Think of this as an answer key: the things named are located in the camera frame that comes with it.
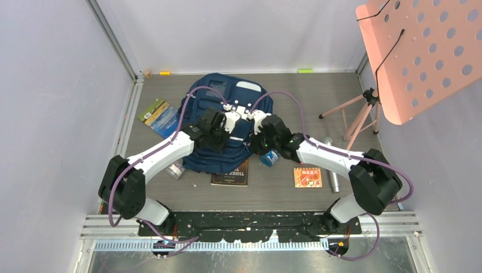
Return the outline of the navy blue backpack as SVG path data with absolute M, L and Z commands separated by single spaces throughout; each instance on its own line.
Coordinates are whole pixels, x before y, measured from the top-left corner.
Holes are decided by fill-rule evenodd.
M 254 125 L 247 119 L 252 108 L 273 112 L 273 99 L 260 84 L 220 73 L 197 80 L 177 116 L 183 126 L 200 125 L 209 133 L 183 158 L 184 167 L 205 173 L 229 173 L 239 167 L 252 155 L 248 144 Z

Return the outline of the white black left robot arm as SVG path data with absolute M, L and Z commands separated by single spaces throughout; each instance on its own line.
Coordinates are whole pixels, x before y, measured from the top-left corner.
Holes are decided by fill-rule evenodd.
M 147 197 L 147 183 L 196 150 L 210 148 L 220 152 L 239 120 L 240 115 L 234 111 L 208 109 L 195 123 L 183 125 L 180 131 L 150 149 L 127 159 L 114 156 L 107 165 L 99 197 L 124 219 L 148 221 L 160 235 L 170 234 L 174 228 L 171 211 Z

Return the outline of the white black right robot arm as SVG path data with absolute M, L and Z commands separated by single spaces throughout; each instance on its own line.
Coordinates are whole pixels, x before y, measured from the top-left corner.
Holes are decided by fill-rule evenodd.
M 254 124 L 252 152 L 276 151 L 284 159 L 312 164 L 350 181 L 352 194 L 335 200 L 321 217 L 329 233 L 340 233 L 364 213 L 379 216 L 402 188 L 401 179 L 379 150 L 351 152 L 329 146 L 306 134 L 292 133 L 280 117 L 259 110 L 249 114 L 248 120 Z

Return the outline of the blue lidded round container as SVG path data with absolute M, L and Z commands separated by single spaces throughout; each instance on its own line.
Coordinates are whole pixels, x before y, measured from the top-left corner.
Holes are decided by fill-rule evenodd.
M 263 163 L 267 167 L 272 167 L 279 159 L 280 155 L 275 150 L 270 150 L 266 154 L 260 157 L 261 163 Z

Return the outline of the blue green landscape book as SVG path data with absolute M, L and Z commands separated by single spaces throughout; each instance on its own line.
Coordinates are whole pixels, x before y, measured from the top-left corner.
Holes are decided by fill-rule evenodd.
M 171 136 L 178 126 L 178 109 L 158 98 L 138 115 L 139 120 L 163 138 Z

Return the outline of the small clear plastic jar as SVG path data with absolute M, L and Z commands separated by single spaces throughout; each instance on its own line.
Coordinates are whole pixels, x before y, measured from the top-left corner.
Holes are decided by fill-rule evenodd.
M 166 168 L 166 172 L 171 176 L 171 178 L 178 180 L 182 174 L 185 172 L 185 167 L 182 161 L 175 161 Z

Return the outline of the orange spiral notepad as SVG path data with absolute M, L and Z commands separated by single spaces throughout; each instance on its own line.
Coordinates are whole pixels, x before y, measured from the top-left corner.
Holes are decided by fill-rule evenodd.
M 322 174 L 320 168 L 294 168 L 294 186 L 296 188 L 321 188 Z

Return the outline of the dark Three Days book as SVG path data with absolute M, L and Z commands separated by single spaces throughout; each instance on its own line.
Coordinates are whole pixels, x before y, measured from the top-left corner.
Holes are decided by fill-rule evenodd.
M 214 173 L 211 176 L 211 185 L 247 187 L 248 186 L 249 159 L 229 173 Z

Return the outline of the pink perforated stand board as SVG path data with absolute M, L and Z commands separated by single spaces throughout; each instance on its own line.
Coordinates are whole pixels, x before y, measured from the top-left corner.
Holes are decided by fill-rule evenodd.
M 356 17 L 392 124 L 481 79 L 480 1 L 367 1 Z

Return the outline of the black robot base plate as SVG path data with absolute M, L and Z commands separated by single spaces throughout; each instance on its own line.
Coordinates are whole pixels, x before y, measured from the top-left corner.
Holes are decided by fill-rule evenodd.
M 141 222 L 141 237 L 175 236 L 180 240 L 197 237 L 200 242 L 242 243 L 315 242 L 329 235 L 359 235 L 362 233 L 358 218 L 332 229 L 323 219 L 323 212 L 173 212 L 159 226 L 149 227 Z

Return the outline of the aluminium frame rail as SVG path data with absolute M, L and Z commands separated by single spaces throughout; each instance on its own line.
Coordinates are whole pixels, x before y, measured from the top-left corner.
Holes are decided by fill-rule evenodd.
M 128 76 L 132 81 L 135 82 L 138 79 L 137 73 L 135 72 L 133 66 L 129 62 L 126 53 L 124 52 L 113 28 L 111 27 L 105 13 L 102 10 L 102 7 L 96 0 L 86 0 L 85 2 L 91 9 L 91 12 L 93 13 L 95 19 L 97 20 L 101 30 L 107 37 L 107 40 L 112 46 L 115 54 L 117 55 L 124 69 L 126 70 Z

